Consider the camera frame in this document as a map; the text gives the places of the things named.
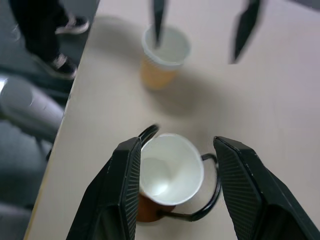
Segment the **person's leg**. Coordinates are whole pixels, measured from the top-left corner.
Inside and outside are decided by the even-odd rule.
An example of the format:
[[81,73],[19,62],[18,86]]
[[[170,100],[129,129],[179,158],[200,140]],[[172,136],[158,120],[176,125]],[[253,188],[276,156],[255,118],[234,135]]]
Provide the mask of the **person's leg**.
[[59,55],[53,21],[59,10],[57,0],[10,0],[10,5],[26,49],[46,62],[53,61]]
[[51,75],[72,80],[77,66],[60,53],[56,34],[83,33],[89,28],[89,22],[84,21],[85,18],[70,17],[58,0],[10,0],[10,5],[24,35],[25,47],[33,58]]

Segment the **black pants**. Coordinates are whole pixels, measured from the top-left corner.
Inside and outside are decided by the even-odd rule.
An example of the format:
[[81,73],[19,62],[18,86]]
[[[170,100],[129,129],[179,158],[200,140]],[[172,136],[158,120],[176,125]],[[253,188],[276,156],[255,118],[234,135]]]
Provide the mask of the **black pants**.
[[58,0],[9,0],[12,13],[25,38],[26,49],[44,61],[59,53],[55,31],[68,17]]

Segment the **table surface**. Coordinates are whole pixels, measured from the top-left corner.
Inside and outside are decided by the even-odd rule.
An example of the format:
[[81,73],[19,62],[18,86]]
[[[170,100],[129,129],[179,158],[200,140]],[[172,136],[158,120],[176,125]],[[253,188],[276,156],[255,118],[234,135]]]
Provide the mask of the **table surface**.
[[[147,0],[101,0],[56,138],[26,240],[65,240],[82,196],[120,142],[153,123],[187,137],[201,153],[214,136],[252,147],[320,228],[320,14],[267,1],[261,25],[239,64],[229,64],[239,0],[172,0],[166,23],[184,31],[192,53],[168,88],[140,82]],[[190,213],[213,191],[205,163]],[[137,240],[235,240],[223,197],[204,219],[138,223]]]

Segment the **white paper cup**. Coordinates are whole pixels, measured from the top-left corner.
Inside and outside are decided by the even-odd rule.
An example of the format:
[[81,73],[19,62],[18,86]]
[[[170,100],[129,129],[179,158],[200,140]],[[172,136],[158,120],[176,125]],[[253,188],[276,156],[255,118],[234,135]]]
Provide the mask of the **white paper cup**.
[[182,204],[198,192],[203,180],[202,157],[183,136],[162,134],[142,147],[140,191],[152,201]]
[[153,90],[162,89],[177,75],[190,54],[191,45],[178,29],[165,26],[162,29],[160,46],[155,47],[154,28],[150,26],[142,36],[140,76],[143,83]]

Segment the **sneaker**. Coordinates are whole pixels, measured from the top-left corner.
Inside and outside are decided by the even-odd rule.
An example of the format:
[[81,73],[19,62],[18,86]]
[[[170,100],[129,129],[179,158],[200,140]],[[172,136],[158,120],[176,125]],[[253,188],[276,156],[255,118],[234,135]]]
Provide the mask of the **sneaker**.
[[43,61],[34,54],[32,57],[53,77],[66,80],[73,80],[76,77],[77,66],[62,53],[53,61]]
[[58,26],[55,34],[82,34],[89,28],[89,20],[85,17],[69,14],[69,21],[65,25]]

